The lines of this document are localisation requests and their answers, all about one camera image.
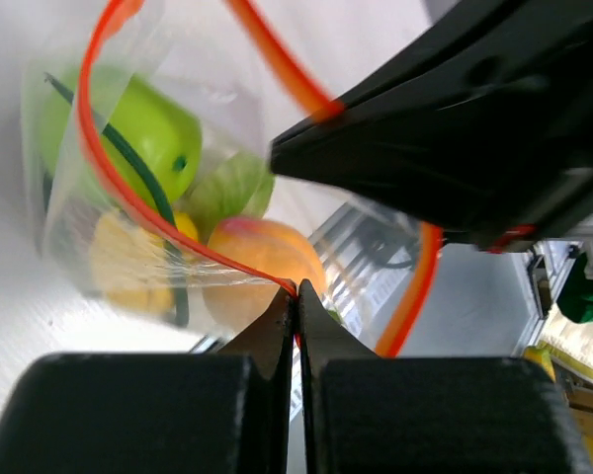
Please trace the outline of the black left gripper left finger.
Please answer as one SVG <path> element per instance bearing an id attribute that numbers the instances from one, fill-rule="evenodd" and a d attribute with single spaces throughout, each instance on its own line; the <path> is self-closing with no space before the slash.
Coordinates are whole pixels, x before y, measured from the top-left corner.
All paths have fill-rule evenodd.
<path id="1" fill-rule="evenodd" d="M 280 290 L 212 354 L 52 354 L 0 417 L 0 473 L 282 473 L 293 310 Z"/>

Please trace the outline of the clear orange-zipper zip bag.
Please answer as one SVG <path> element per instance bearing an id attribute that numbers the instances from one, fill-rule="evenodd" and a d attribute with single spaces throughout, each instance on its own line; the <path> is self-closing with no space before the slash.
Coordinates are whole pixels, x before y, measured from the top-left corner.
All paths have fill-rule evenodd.
<path id="1" fill-rule="evenodd" d="M 427 29 L 415 1 L 81 1 L 22 89 L 41 254 L 138 316 L 232 337 L 309 279 L 380 356 L 427 298 L 441 231 L 282 178 L 273 139 L 345 117 L 345 92 Z"/>

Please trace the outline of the green apple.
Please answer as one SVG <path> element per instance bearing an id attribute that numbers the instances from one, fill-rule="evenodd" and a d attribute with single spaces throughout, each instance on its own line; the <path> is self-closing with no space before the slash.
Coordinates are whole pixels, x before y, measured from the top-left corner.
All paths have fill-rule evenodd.
<path id="1" fill-rule="evenodd" d="M 73 70 L 59 80 L 74 92 L 77 75 Z M 52 86 L 44 84 L 49 95 L 42 106 L 38 140 L 46 170 L 53 175 L 71 106 Z M 202 128 L 195 116 L 153 90 L 159 96 L 149 99 L 145 98 L 147 93 L 132 90 L 121 101 L 120 108 L 112 112 L 111 124 L 138 152 L 173 203 L 191 185 L 198 171 Z"/>

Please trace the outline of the yellow lemon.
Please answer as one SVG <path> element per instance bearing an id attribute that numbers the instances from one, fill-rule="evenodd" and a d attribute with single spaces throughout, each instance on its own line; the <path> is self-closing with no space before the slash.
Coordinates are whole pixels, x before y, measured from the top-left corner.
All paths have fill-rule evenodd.
<path id="1" fill-rule="evenodd" d="M 173 310 L 169 263 L 181 260 L 165 241 L 113 208 L 99 218 L 89 247 L 93 282 L 105 300 L 122 309 L 163 319 Z"/>

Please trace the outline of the orange fruit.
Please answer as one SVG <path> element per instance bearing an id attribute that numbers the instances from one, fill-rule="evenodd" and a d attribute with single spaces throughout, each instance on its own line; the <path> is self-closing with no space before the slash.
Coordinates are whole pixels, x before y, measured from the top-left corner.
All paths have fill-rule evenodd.
<path id="1" fill-rule="evenodd" d="M 323 295 L 324 268 L 309 241 L 282 222 L 246 216 L 224 219 L 208 247 L 265 274 L 299 284 L 307 279 Z M 205 305 L 217 324 L 238 333 L 269 307 L 279 288 L 274 284 L 230 284 L 203 289 Z"/>

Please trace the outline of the white cauliflower with green leaves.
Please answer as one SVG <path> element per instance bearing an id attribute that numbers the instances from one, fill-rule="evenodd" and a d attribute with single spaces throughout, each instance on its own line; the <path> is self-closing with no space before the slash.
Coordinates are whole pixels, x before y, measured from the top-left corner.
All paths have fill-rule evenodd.
<path id="1" fill-rule="evenodd" d="M 203 240 L 233 216 L 263 217 L 274 190 L 275 176 L 255 155 L 239 152 L 205 173 L 179 201 Z"/>

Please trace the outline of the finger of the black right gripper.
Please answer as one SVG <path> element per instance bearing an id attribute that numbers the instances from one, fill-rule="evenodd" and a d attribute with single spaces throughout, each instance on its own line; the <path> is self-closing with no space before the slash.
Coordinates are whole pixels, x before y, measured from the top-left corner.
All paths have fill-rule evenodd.
<path id="1" fill-rule="evenodd" d="M 452 232 L 565 232 L 593 212 L 593 1 L 462 1 L 273 142 L 273 172 Z"/>

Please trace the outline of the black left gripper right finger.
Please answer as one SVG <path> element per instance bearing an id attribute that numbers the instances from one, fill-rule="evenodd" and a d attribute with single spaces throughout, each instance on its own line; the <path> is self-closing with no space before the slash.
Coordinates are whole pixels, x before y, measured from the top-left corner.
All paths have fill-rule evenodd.
<path id="1" fill-rule="evenodd" d="M 591 473 L 559 389 L 510 356 L 376 355 L 299 287 L 306 466 L 311 473 Z"/>

